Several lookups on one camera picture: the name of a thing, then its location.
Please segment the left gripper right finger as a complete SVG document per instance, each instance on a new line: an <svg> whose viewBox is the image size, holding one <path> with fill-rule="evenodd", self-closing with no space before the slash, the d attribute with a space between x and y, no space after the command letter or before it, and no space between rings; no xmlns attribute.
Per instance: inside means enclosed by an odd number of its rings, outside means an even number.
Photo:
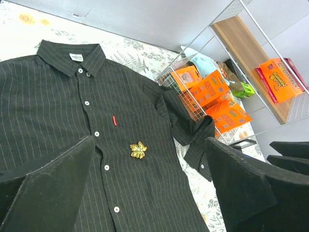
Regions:
<svg viewBox="0 0 309 232"><path fill-rule="evenodd" d="M206 139L207 161L228 232L307 232L309 177Z"/></svg>

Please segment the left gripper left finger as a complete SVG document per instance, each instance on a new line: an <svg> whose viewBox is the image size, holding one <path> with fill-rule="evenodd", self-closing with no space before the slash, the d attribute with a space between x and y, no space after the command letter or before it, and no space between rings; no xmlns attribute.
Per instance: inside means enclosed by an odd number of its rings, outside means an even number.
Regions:
<svg viewBox="0 0 309 232"><path fill-rule="evenodd" d="M0 173L2 232L71 232L89 174L93 136Z"/></svg>

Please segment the gold brooch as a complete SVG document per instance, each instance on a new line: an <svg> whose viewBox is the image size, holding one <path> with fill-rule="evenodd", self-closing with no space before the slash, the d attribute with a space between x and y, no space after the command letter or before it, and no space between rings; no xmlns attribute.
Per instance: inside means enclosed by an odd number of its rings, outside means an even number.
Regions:
<svg viewBox="0 0 309 232"><path fill-rule="evenodd" d="M138 141L137 144L131 144L131 157L142 159L145 156L145 151L147 150L147 147L141 142Z"/></svg>

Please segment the black pinstriped shirt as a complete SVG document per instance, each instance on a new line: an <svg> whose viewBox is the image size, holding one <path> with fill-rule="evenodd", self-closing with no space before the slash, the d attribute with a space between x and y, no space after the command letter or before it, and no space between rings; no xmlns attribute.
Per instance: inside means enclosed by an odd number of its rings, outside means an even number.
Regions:
<svg viewBox="0 0 309 232"><path fill-rule="evenodd" d="M206 232L182 170L210 180L210 116L195 122L175 89L106 58L99 44L41 41L33 56L0 64L0 168L37 160L93 136L76 232ZM146 147L131 157L131 144Z"/></svg>

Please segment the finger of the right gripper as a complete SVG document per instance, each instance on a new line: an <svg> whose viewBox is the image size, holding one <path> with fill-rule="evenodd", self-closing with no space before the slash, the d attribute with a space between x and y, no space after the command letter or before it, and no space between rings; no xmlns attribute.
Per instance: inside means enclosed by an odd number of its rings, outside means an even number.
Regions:
<svg viewBox="0 0 309 232"><path fill-rule="evenodd" d="M279 142L273 141L270 146L285 157L294 157L301 159L309 158L308 142Z"/></svg>
<svg viewBox="0 0 309 232"><path fill-rule="evenodd" d="M267 161L274 166L280 167L282 169L299 173L299 174L308 174L309 173L309 160L294 158L294 157L285 157L285 156L275 156L269 155Z"/></svg>

